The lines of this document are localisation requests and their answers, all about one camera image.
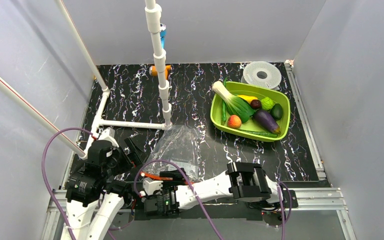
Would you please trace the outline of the clear zip top bag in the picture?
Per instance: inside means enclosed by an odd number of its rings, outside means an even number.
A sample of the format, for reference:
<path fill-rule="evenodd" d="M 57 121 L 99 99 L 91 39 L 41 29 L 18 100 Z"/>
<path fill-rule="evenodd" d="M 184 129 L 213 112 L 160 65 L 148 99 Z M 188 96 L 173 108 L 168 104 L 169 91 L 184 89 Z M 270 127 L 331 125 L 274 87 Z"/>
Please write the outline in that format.
<path fill-rule="evenodd" d="M 190 182 L 199 181 L 200 133 L 196 128 L 185 125 L 171 125 L 164 131 L 146 160 L 151 164 L 143 170 L 158 176 L 160 172 L 174 171 L 172 162 L 184 169 Z"/>

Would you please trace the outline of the peach toy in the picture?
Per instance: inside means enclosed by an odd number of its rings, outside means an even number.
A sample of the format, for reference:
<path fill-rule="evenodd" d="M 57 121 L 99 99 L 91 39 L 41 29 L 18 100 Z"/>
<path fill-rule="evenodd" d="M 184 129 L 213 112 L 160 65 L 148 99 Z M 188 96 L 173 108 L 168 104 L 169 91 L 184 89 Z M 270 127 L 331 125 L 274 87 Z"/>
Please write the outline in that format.
<path fill-rule="evenodd" d="M 242 126 L 242 121 L 241 121 L 239 116 L 231 115 L 227 119 L 226 125 L 227 125 L 227 127 L 232 128 L 232 129 L 239 129 Z"/>

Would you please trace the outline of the yellow banana toy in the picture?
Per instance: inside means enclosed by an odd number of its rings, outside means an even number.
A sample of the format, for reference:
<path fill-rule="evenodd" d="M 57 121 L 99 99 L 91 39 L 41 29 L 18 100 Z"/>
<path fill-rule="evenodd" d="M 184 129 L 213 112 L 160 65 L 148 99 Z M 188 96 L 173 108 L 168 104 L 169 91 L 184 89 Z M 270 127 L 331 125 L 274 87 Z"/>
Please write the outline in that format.
<path fill-rule="evenodd" d="M 242 100 L 246 101 L 247 103 L 251 103 L 253 100 L 259 100 L 257 97 L 255 96 L 249 96 L 249 95 L 237 95 L 237 97 L 241 98 Z"/>

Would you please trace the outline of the dark red plum toy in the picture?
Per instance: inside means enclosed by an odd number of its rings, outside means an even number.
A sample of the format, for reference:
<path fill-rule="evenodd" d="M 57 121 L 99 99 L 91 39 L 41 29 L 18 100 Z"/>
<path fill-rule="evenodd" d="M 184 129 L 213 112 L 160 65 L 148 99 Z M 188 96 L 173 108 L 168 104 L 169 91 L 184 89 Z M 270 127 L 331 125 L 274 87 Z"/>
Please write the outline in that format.
<path fill-rule="evenodd" d="M 249 103 L 250 107 L 254 110 L 258 110 L 262 108 L 262 103 L 259 99 L 253 99 Z"/>

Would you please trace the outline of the purple eggplant toy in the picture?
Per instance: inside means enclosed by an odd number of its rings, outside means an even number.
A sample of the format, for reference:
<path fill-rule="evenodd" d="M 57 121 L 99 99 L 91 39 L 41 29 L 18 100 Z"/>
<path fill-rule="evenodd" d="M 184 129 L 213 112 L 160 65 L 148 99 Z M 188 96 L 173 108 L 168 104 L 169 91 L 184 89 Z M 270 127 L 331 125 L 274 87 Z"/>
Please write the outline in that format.
<path fill-rule="evenodd" d="M 277 124 L 272 115 L 264 109 L 258 109 L 253 114 L 254 120 L 260 124 L 263 128 L 273 134 L 279 135 L 281 133 L 280 126 Z"/>

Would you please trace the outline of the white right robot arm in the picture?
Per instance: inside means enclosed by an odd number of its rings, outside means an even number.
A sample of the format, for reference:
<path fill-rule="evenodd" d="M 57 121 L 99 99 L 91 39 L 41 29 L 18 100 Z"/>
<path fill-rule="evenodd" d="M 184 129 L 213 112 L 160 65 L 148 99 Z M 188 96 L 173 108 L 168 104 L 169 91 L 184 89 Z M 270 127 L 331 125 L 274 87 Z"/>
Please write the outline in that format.
<path fill-rule="evenodd" d="M 292 210 L 299 206 L 296 194 L 284 184 L 271 180 L 256 163 L 231 162 L 226 170 L 210 179 L 192 181 L 184 168 L 167 163 L 172 169 L 152 175 L 140 171 L 146 216 L 170 216 L 217 199 L 231 198 L 262 212 Z"/>

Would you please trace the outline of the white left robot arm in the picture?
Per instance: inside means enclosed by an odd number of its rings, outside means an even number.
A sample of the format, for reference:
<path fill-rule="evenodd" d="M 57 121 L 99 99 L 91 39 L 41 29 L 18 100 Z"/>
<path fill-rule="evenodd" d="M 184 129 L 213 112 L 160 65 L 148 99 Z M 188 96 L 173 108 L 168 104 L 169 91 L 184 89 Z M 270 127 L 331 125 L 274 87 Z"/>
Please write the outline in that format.
<path fill-rule="evenodd" d="M 114 177 L 137 173 L 149 154 L 130 138 L 124 141 L 129 153 L 125 153 L 111 137 L 96 140 L 88 148 L 84 169 L 73 173 L 67 183 L 67 223 L 61 239 L 104 239 L 125 199 L 133 195 L 131 183 Z"/>

